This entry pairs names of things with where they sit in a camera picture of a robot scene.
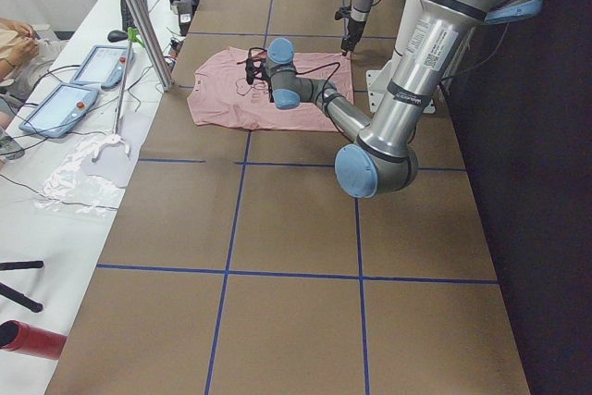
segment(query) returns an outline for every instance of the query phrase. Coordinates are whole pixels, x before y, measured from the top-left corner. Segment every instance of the brown table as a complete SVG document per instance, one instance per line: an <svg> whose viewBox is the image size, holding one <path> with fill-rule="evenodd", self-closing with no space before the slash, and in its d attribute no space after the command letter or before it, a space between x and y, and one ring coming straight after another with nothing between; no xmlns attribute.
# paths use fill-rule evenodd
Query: brown table
<svg viewBox="0 0 592 395"><path fill-rule="evenodd" d="M338 134L196 127L194 71L288 36L339 51L348 0L202 0L47 393L526 394L453 127L419 123L404 191L347 196ZM352 57L394 46L403 0Z"/></svg>

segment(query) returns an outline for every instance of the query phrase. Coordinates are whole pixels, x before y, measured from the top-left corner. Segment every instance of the clear plastic bag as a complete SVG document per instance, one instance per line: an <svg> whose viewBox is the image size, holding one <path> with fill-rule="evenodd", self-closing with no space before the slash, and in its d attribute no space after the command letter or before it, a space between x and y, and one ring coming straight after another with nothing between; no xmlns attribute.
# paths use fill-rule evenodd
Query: clear plastic bag
<svg viewBox="0 0 592 395"><path fill-rule="evenodd" d="M103 140L103 134L82 139L75 150L45 180L38 196L38 208L53 211L71 206L76 213L112 214L117 210L124 191L100 176L88 176L82 169L82 160L92 154Z"/></svg>

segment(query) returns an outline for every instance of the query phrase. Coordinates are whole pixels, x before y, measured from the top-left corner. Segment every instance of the black tripod leg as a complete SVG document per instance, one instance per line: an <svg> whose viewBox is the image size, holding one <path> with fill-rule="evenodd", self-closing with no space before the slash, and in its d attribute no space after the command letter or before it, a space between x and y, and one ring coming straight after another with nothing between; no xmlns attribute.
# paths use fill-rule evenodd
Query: black tripod leg
<svg viewBox="0 0 592 395"><path fill-rule="evenodd" d="M17 292L14 289L11 289L8 286L5 286L0 282L0 295L6 296L9 300L14 301L23 307L27 307L34 313L39 313L43 310L43 304L35 302L34 300L27 298L22 293Z"/></svg>
<svg viewBox="0 0 592 395"><path fill-rule="evenodd" d="M43 261L21 261L15 263L0 263L0 270L22 270L25 268L43 268Z"/></svg>

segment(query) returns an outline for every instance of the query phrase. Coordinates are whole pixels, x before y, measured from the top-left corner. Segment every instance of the metal pole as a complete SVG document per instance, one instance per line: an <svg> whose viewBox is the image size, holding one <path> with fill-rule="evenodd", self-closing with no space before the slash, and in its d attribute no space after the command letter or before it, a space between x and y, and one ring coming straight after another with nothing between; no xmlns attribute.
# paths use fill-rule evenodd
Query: metal pole
<svg viewBox="0 0 592 395"><path fill-rule="evenodd" d="M154 71L156 71L156 75L158 76L158 79L160 79L163 90L167 92L173 85L173 78L170 75L170 70L167 63L165 62L165 58L163 57L160 45L158 44L158 39L156 39L156 34L154 33L152 23L150 23L148 11L146 10L142 0L125 1L128 4L129 11L131 11L131 16L133 17L144 44L146 45L146 52L148 53L148 57L152 62Z"/></svg>

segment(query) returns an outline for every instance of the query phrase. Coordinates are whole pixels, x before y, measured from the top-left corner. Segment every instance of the blue joint cap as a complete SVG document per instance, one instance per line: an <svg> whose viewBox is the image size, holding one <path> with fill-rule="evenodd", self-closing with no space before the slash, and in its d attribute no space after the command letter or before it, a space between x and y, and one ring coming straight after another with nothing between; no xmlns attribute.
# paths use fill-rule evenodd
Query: blue joint cap
<svg viewBox="0 0 592 395"><path fill-rule="evenodd" d="M267 48L267 57L277 64L289 64L294 60L294 45L285 37L278 37Z"/></svg>
<svg viewBox="0 0 592 395"><path fill-rule="evenodd" d="M543 1L544 0L529 0L528 2L523 2L518 5L489 11L485 17L485 23L487 25L493 25L496 23L530 19L540 13L541 9L543 9Z"/></svg>
<svg viewBox="0 0 592 395"><path fill-rule="evenodd" d="M276 107L280 110L290 110L300 105L300 95L293 90L278 88L273 94Z"/></svg>
<svg viewBox="0 0 592 395"><path fill-rule="evenodd" d="M367 152L353 143L335 158L335 173L341 188L354 198L371 198L378 189L378 172Z"/></svg>

